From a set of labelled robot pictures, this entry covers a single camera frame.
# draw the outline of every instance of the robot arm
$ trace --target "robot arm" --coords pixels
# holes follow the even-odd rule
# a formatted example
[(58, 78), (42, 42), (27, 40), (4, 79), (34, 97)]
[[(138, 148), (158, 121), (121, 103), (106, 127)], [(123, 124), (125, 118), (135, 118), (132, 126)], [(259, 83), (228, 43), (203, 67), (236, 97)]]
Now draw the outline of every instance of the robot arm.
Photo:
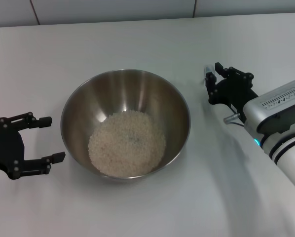
[(215, 64), (224, 79), (217, 83), (212, 72), (206, 74), (210, 104), (225, 104), (234, 115), (224, 119), (232, 123), (240, 119), (244, 128), (295, 185), (295, 81), (262, 96), (252, 90), (251, 73)]
[(0, 118), (0, 170), (10, 179), (48, 174), (52, 163), (64, 160), (64, 152), (41, 159), (24, 160), (25, 147), (18, 131), (26, 128), (49, 127), (51, 123), (51, 117), (36, 119), (31, 112), (11, 118)]

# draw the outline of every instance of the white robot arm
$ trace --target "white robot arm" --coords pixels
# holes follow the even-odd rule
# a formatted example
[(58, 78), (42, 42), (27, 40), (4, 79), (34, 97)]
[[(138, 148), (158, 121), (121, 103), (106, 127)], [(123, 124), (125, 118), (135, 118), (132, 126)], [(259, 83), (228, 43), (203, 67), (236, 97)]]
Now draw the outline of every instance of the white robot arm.
[(212, 72), (206, 74), (209, 103), (226, 104), (234, 115), (224, 119), (232, 123), (240, 119), (244, 128), (295, 185), (295, 81), (262, 96), (252, 90), (251, 73), (233, 67), (215, 65), (224, 80), (216, 84)]

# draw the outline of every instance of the blue light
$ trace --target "blue light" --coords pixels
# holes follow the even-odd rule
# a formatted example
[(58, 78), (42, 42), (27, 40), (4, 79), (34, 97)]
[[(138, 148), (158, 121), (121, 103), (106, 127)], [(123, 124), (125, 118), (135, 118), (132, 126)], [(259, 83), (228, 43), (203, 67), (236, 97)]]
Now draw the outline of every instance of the blue light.
[(259, 145), (259, 146), (260, 146), (260, 142), (259, 142), (259, 140), (257, 140), (257, 139), (254, 139), (254, 141), (256, 142), (256, 144), (257, 144), (257, 145)]

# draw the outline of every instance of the uncooked rice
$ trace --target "uncooked rice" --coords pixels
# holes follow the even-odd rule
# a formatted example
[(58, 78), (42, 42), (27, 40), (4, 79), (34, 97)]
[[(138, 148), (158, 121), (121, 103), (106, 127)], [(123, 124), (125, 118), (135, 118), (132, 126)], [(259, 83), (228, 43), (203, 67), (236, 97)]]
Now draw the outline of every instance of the uncooked rice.
[(89, 139), (92, 164), (114, 177), (149, 173), (161, 161), (165, 136), (145, 113), (124, 111), (103, 121)]

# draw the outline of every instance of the cable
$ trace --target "cable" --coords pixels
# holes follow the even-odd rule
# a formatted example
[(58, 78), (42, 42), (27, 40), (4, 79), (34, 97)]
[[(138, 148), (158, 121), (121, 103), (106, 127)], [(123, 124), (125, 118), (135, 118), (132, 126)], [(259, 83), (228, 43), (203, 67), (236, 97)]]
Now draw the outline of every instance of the cable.
[(240, 123), (238, 123), (238, 122), (229, 122), (228, 124), (235, 124), (235, 125), (239, 125), (239, 126), (241, 126), (241, 127), (244, 127), (244, 125), (242, 125), (242, 124), (240, 124)]

